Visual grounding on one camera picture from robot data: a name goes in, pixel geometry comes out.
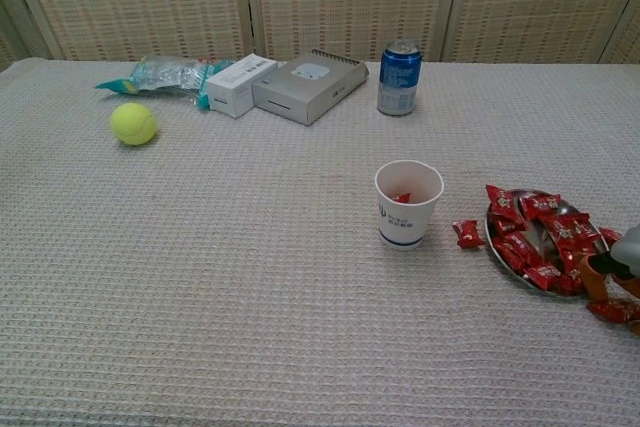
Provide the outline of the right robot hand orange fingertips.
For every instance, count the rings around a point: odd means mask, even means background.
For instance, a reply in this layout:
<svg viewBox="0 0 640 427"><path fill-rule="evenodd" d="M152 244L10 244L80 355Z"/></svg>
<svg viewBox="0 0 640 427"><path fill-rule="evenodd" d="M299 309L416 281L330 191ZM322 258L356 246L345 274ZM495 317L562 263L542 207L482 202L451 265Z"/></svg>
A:
<svg viewBox="0 0 640 427"><path fill-rule="evenodd" d="M579 273L591 301L608 299L608 278L639 298L639 226L630 228L608 251L586 255L580 261Z"/></svg>

